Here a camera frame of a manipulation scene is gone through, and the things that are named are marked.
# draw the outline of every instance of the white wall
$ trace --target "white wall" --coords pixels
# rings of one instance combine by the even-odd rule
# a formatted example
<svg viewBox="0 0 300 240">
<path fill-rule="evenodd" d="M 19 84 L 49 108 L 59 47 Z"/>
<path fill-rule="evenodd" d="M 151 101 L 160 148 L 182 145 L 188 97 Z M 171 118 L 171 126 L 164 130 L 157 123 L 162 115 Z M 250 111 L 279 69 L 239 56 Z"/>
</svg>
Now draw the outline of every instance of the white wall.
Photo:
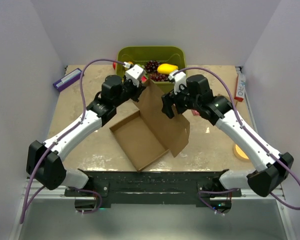
<svg viewBox="0 0 300 240">
<path fill-rule="evenodd" d="M 47 135 L 63 65 L 29 0 L 0 0 L 0 240 L 8 239 L 27 151 Z"/>
<path fill-rule="evenodd" d="M 244 65 L 247 92 L 262 136 L 294 156 L 300 177 L 300 0 L 282 0 Z M 300 188 L 289 177 L 286 200 L 300 206 Z M 300 240 L 300 211 L 290 211 Z"/>
<path fill-rule="evenodd" d="M 31 0 L 61 60 L 174 45 L 188 64 L 242 66 L 280 0 Z"/>
</svg>

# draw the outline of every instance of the gray floor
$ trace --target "gray floor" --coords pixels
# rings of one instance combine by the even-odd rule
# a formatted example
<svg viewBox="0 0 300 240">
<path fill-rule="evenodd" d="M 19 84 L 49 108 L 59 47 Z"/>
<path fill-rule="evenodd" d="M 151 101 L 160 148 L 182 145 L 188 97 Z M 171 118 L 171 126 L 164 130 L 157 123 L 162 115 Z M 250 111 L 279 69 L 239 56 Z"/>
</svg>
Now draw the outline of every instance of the gray floor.
<svg viewBox="0 0 300 240">
<path fill-rule="evenodd" d="M 39 199 L 20 240 L 286 240 L 275 200 L 233 200 L 225 217 L 192 205 L 113 205 L 75 213 L 74 200 Z"/>
</svg>

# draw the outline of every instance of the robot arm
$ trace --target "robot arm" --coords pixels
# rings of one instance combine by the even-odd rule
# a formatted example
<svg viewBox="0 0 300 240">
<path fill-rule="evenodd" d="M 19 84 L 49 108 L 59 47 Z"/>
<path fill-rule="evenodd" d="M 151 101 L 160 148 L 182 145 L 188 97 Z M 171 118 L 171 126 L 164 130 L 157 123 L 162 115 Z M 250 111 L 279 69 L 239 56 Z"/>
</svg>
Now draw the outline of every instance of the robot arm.
<svg viewBox="0 0 300 240">
<path fill-rule="evenodd" d="M 294 161 L 293 157 L 288 152 L 281 154 L 270 146 L 238 115 L 242 121 L 240 124 L 232 104 L 224 96 L 213 96 L 207 78 L 200 74 L 186 78 L 183 72 L 172 72 L 169 79 L 174 83 L 174 89 L 162 96 L 162 112 L 173 118 L 172 105 L 175 105 L 179 114 L 187 109 L 198 111 L 202 118 L 227 134 L 246 153 L 255 168 L 248 172 L 226 171 L 219 178 L 219 191 L 250 187 L 256 194 L 266 197 L 287 178 L 287 171 L 275 162 L 252 136 L 267 146 L 267 149 L 289 168 Z"/>
<path fill-rule="evenodd" d="M 89 177 L 77 169 L 65 169 L 63 161 L 67 155 L 88 135 L 103 127 L 117 113 L 117 107 L 124 102 L 138 98 L 145 86 L 141 78 L 145 71 L 138 65 L 133 66 L 125 72 L 122 78 L 117 75 L 106 77 L 94 100 L 86 107 L 84 119 L 80 115 L 73 123 L 67 126 L 57 135 L 47 139 L 43 143 L 34 141 L 28 150 L 26 171 L 31 175 L 37 162 L 52 143 L 55 145 L 46 155 L 35 179 L 42 183 L 47 189 L 53 190 L 59 186 L 85 188 Z M 69 131 L 80 122 L 73 131 L 69 132 L 62 140 L 58 137 Z"/>
</svg>

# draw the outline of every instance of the pink object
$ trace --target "pink object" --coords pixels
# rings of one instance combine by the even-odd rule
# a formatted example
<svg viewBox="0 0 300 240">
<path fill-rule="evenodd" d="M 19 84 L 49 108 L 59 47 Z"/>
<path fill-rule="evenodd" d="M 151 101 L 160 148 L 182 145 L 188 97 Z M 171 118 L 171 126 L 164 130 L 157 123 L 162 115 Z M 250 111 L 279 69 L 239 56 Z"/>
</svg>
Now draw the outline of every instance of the pink object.
<svg viewBox="0 0 300 240">
<path fill-rule="evenodd" d="M 196 110 L 191 110 L 193 116 L 200 116 L 199 112 Z"/>
</svg>

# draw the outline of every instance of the red and white box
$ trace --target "red and white box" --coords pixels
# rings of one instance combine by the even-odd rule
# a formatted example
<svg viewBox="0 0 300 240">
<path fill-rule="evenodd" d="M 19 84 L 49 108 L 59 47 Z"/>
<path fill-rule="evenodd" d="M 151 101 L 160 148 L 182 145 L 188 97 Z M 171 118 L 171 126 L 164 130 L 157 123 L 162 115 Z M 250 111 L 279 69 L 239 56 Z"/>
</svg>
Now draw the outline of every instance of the red and white box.
<svg viewBox="0 0 300 240">
<path fill-rule="evenodd" d="M 245 99 L 246 92 L 246 76 L 241 72 L 238 73 L 236 77 L 236 85 L 235 85 L 235 95 L 234 99 L 242 102 Z"/>
</svg>

